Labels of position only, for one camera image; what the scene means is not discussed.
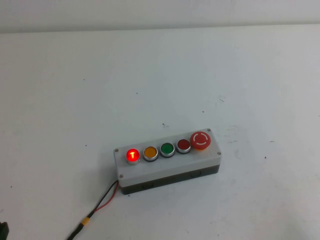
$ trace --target illuminated red button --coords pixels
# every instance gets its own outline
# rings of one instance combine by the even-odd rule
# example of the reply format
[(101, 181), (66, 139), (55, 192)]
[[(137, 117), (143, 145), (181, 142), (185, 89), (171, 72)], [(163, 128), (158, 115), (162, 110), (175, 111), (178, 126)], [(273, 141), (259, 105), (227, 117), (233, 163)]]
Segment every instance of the illuminated red button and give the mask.
[(191, 135), (190, 143), (195, 149), (204, 150), (210, 145), (211, 138), (209, 134), (204, 131), (196, 131)]
[(137, 149), (130, 149), (126, 152), (126, 160), (129, 164), (137, 165), (140, 162), (140, 153)]
[(180, 154), (187, 154), (190, 152), (191, 150), (191, 145), (190, 142), (187, 139), (181, 139), (178, 141), (178, 143), (176, 144), (176, 150), (180, 153)]

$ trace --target black wire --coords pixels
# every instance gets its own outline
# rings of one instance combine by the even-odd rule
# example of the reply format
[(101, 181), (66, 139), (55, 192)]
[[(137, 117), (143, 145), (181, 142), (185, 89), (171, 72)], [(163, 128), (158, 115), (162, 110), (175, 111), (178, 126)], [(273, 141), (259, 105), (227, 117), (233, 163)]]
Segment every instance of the black wire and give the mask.
[[(114, 183), (112, 183), (112, 185), (109, 187), (109, 189), (106, 191), (106, 193), (103, 195), (103, 197), (101, 198), (101, 200), (98, 202), (98, 204), (94, 207), (94, 209), (87, 215), (88, 218), (91, 218), (92, 215), (95, 213), (95, 210), (99, 207), (99, 205), (102, 203), (102, 201), (104, 200), (104, 198), (107, 196), (107, 194), (110, 192), (110, 190), (112, 189), (112, 187), (118, 182), (118, 180), (116, 180)], [(74, 239), (74, 237), (80, 233), (80, 231), (84, 228), (84, 225), (82, 223), (79, 223), (79, 225), (76, 227), (76, 229), (70, 234), (70, 236), (66, 239), (66, 240), (72, 240)]]

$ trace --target yellow button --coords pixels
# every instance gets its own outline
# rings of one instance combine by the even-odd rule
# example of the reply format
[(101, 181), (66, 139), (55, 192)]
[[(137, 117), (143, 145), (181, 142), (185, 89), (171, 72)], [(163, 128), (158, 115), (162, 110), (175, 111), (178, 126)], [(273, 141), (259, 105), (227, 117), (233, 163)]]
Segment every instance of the yellow button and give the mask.
[(153, 147), (153, 146), (148, 146), (144, 151), (143, 151), (143, 158), (147, 162), (153, 162), (158, 158), (158, 150)]

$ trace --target white wall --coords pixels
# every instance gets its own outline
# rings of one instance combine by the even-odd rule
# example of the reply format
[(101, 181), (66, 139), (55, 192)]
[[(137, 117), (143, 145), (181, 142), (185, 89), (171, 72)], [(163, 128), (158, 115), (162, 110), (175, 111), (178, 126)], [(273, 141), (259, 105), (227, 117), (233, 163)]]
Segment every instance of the white wall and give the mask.
[(319, 0), (0, 0), (0, 33), (320, 23)]

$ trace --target red indicator light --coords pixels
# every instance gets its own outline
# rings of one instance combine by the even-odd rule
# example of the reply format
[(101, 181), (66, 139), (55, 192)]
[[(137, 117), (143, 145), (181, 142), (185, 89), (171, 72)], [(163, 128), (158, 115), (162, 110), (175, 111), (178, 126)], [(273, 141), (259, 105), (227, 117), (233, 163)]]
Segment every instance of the red indicator light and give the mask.
[(126, 152), (126, 159), (129, 162), (135, 162), (140, 159), (140, 154), (137, 149), (130, 149)]

